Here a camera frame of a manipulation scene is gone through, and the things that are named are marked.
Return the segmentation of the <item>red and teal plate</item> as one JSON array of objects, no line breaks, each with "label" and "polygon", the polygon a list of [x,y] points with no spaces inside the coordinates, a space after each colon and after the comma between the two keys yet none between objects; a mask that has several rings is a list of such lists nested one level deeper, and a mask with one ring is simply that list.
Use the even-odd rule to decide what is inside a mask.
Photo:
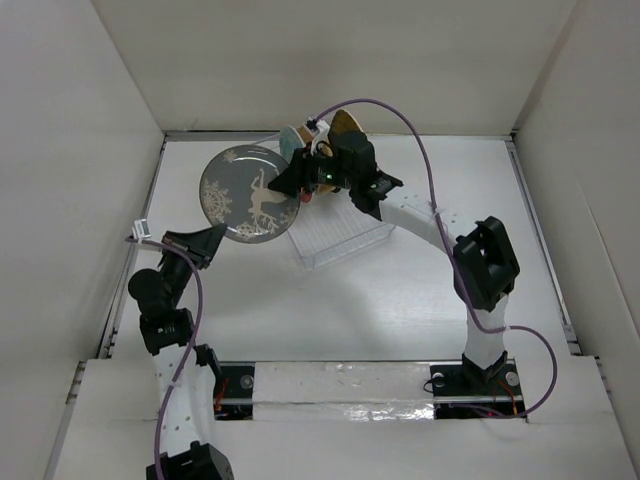
[{"label": "red and teal plate", "polygon": [[[288,162],[287,167],[285,169],[289,167],[289,162],[291,160],[293,151],[301,147],[307,147],[307,144],[303,142],[303,140],[300,138],[299,134],[297,133],[294,127],[287,125],[280,130],[280,133],[279,133],[280,154]],[[302,203],[309,203],[312,199],[312,196],[313,196],[313,190],[309,185],[308,172],[306,172],[305,175],[301,175],[301,192],[298,199]]]}]

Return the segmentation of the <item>grey deer pattern plate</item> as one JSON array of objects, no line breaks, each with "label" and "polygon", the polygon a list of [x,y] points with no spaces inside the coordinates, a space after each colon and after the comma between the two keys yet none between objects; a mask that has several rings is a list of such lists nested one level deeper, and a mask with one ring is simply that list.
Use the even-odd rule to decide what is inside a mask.
[{"label": "grey deer pattern plate", "polygon": [[216,154],[199,185],[203,214],[212,225],[226,224],[236,242],[261,244],[284,234],[296,220],[300,201],[268,188],[288,166],[279,153],[243,144]]}]

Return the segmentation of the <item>yellow woven bamboo plate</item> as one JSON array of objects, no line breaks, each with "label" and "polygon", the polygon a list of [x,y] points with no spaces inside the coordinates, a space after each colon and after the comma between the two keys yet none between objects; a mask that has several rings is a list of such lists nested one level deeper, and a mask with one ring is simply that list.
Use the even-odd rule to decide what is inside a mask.
[{"label": "yellow woven bamboo plate", "polygon": [[342,135],[348,132],[363,132],[358,120],[346,109],[335,111],[330,124],[330,133]]}]

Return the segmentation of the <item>square woven bamboo tray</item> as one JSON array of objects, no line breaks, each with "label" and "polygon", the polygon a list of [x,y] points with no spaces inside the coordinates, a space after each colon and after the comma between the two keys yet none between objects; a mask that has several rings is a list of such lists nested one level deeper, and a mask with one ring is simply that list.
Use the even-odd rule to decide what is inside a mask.
[{"label": "square woven bamboo tray", "polygon": [[[313,130],[307,127],[305,124],[296,127],[295,130],[297,131],[300,138],[303,140],[305,144],[312,142],[315,139],[315,137],[319,134],[318,130]],[[334,191],[334,187],[327,186],[327,185],[318,185],[314,190],[314,194],[326,195],[326,194],[332,193],[333,191]]]}]

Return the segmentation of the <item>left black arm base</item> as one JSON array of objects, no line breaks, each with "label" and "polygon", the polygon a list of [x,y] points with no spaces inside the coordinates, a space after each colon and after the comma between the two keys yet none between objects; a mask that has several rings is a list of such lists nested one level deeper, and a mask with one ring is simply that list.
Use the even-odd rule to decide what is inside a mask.
[{"label": "left black arm base", "polygon": [[223,362],[222,378],[213,393],[214,417],[219,421],[253,419],[255,363]]}]

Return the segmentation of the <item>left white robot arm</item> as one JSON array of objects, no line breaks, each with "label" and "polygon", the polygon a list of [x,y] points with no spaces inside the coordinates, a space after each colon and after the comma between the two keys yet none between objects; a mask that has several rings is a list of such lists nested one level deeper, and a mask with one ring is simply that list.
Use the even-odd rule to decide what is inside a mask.
[{"label": "left white robot arm", "polygon": [[214,445],[214,398],[227,379],[213,348],[197,341],[204,308],[202,270],[211,264],[227,227],[151,237],[147,220],[133,223],[128,242],[160,251],[157,267],[136,271],[128,294],[158,382],[160,406],[148,479],[231,479],[230,460]]}]

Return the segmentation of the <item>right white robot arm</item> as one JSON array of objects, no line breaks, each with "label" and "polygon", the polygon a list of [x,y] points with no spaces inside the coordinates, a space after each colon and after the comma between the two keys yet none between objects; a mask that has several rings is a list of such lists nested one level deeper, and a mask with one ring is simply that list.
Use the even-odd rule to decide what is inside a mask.
[{"label": "right white robot arm", "polygon": [[441,251],[467,311],[462,381],[474,393],[486,392],[497,383],[507,360],[506,306],[520,273],[504,224],[493,216],[467,220],[412,192],[379,168],[374,146],[363,133],[334,136],[329,148],[329,155],[310,146],[296,149],[269,189],[292,198],[320,185],[345,190],[362,213],[404,229]]}]

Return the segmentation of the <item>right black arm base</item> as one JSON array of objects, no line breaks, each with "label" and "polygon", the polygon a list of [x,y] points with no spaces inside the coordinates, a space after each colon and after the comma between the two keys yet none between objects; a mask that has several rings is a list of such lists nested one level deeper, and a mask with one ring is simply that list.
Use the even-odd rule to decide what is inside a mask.
[{"label": "right black arm base", "polygon": [[429,366],[422,389],[432,396],[437,420],[511,417],[526,410],[513,359],[488,380],[461,360],[436,362]]}]

